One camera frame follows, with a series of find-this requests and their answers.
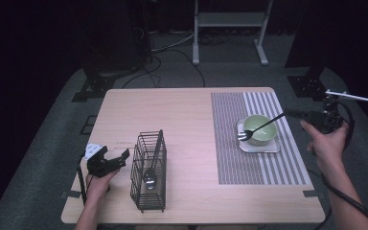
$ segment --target wire cage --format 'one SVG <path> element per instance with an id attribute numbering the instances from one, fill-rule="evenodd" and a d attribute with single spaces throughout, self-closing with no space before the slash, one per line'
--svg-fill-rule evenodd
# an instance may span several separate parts
<path id="1" fill-rule="evenodd" d="M 142 213 L 145 210 L 164 212 L 166 156 L 163 130 L 140 133 L 133 154 L 130 197 Z"/>

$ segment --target metal rack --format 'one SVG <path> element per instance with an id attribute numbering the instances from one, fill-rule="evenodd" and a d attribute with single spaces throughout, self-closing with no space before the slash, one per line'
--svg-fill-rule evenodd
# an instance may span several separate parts
<path id="1" fill-rule="evenodd" d="M 130 174 L 130 197 L 137 208 L 162 210 L 166 207 L 166 158 L 167 150 L 163 130 L 141 132 L 133 154 Z M 155 183 L 150 186 L 148 174 L 153 172 Z"/>
<path id="2" fill-rule="evenodd" d="M 254 40 L 262 65 L 268 65 L 262 43 L 265 28 L 270 17 L 273 0 L 268 0 L 265 12 L 199 12 L 198 0 L 195 0 L 193 64 L 199 64 L 198 30 L 199 27 L 261 27 L 259 38 Z"/>

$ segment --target striped mat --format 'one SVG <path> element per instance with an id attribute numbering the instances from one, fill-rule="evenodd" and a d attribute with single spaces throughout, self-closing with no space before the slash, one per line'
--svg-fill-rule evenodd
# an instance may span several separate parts
<path id="1" fill-rule="evenodd" d="M 239 147 L 238 120 L 252 114 L 273 118 L 283 112 L 274 92 L 215 92 L 211 98 L 219 184 L 311 184 L 285 117 L 275 122 L 281 143 L 279 152 L 248 153 Z"/>

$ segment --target plate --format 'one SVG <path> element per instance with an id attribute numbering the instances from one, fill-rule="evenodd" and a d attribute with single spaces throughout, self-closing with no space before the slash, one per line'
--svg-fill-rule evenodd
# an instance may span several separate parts
<path id="1" fill-rule="evenodd" d="M 244 122 L 244 119 L 241 119 L 236 123 L 238 132 L 243 131 L 243 122 Z M 247 141 L 245 142 L 239 141 L 239 147 L 241 148 L 241 150 L 245 152 L 249 152 L 249 153 L 276 153 L 280 151 L 281 144 L 280 144 L 279 136 L 276 135 L 265 146 L 259 146 L 259 147 L 252 146 Z"/>

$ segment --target green bowl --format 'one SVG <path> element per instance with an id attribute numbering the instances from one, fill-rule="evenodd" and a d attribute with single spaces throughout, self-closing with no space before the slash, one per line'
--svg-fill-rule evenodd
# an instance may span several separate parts
<path id="1" fill-rule="evenodd" d="M 263 115 L 251 115 L 244 120 L 243 129 L 253 131 L 270 120 L 270 118 Z M 271 123 L 253 133 L 248 142 L 253 146 L 264 146 L 276 135 L 277 127 L 274 123 Z"/>

